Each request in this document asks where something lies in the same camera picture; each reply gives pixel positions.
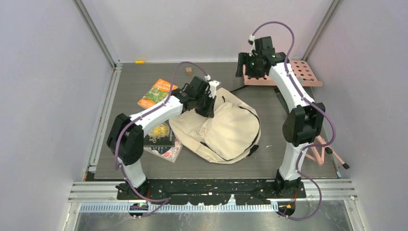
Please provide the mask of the cream canvas backpack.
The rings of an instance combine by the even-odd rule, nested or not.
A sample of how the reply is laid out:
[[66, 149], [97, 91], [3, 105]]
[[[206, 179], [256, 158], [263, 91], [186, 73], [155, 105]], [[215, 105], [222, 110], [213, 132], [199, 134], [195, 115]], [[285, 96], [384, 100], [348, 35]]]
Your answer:
[[254, 108], [220, 88], [214, 113], [213, 118], [206, 118], [191, 110], [169, 123], [186, 148], [211, 163], [234, 164], [259, 148], [261, 124]]

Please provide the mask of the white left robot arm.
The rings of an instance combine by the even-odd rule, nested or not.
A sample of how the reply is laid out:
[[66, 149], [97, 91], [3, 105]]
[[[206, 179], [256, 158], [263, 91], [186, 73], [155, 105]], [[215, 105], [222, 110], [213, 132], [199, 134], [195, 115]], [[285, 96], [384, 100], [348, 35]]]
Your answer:
[[115, 168], [122, 171], [134, 198], [142, 199], [148, 191], [140, 161], [145, 137], [160, 124], [186, 111], [213, 118], [219, 85], [220, 82], [211, 80], [210, 76], [194, 77], [183, 88], [171, 89], [168, 96], [154, 106], [131, 116], [116, 116], [107, 146], [115, 157]]

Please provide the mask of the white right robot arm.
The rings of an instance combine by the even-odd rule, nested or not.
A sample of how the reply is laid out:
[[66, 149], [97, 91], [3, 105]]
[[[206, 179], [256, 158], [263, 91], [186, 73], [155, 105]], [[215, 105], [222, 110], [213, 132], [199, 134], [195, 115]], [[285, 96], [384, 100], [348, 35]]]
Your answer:
[[276, 52], [270, 36], [255, 39], [250, 36], [249, 52], [238, 54], [237, 77], [271, 78], [278, 87], [288, 108], [282, 133], [287, 142], [283, 163], [277, 170], [274, 192], [288, 197], [300, 187], [299, 173], [307, 152], [315, 138], [320, 135], [323, 123], [323, 103], [316, 103], [296, 78], [292, 66], [283, 52]]

